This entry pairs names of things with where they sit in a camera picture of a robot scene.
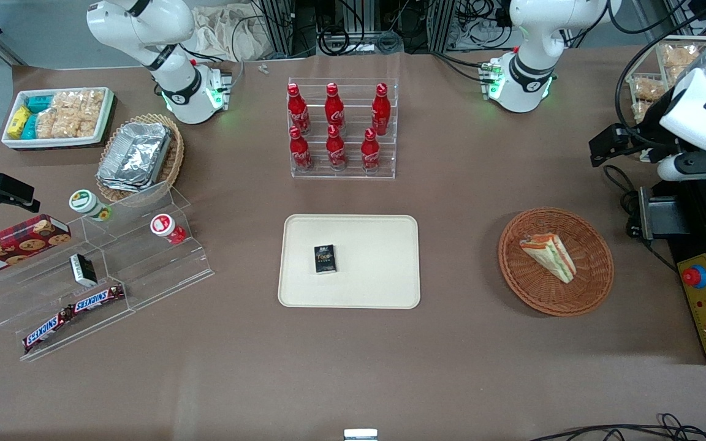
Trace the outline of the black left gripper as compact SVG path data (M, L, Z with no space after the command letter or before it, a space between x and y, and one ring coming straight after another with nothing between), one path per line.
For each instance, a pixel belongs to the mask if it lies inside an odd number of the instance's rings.
M649 147L647 143L636 138L629 126L613 124L610 126L612 136L596 136L589 140L591 166L600 167L610 159L622 156L627 149L639 147L645 151L640 158L649 162L659 162L677 154L677 137L659 123L669 109L673 92L667 91L659 100L653 102L645 112L642 122L636 125L639 135L657 143L658 147Z

